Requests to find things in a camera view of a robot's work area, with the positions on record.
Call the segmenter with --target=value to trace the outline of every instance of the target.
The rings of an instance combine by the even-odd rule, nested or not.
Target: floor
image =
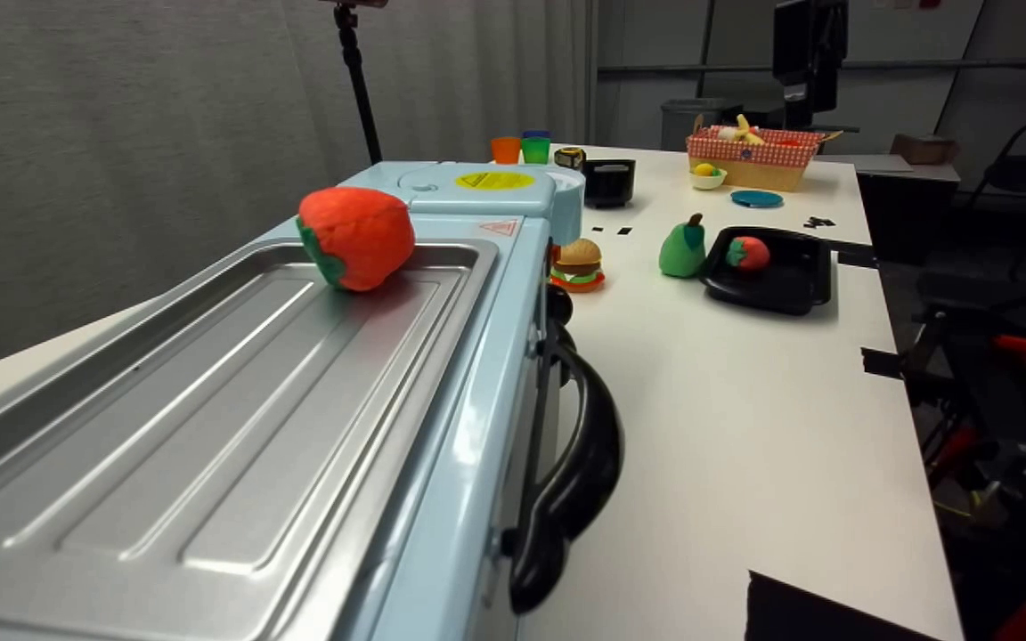
[[[1026,218],[993,218],[993,212],[948,215],[948,225],[932,234],[926,261],[885,261],[885,288],[894,322],[899,346],[913,346],[921,302],[919,276],[948,272],[970,278],[1009,278],[1012,261],[1026,251]],[[914,411],[919,435],[936,423],[936,411]],[[948,537],[948,562],[956,574],[956,594],[963,608],[965,638],[989,638],[997,624],[1026,602],[1026,555],[1001,555],[997,548]]]

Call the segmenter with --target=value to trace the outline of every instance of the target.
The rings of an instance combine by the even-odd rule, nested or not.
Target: toaster oven lid
[[[256,245],[2,399],[0,636],[328,638],[490,272],[342,295]]]

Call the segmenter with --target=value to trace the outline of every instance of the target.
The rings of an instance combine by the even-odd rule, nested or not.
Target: black cup
[[[633,162],[583,162],[583,205],[600,212],[626,206]]]

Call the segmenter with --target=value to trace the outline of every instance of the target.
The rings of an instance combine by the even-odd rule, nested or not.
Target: wicker basket
[[[788,130],[759,130],[756,137],[762,144],[724,139],[716,124],[687,137],[687,171],[716,164],[725,171],[725,185],[798,193],[810,156],[828,144],[819,134]]]

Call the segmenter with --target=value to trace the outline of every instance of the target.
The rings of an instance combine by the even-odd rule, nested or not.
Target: white curtain
[[[589,139],[592,4],[360,10],[383,156]],[[364,164],[325,0],[0,0],[0,358],[164,294]]]

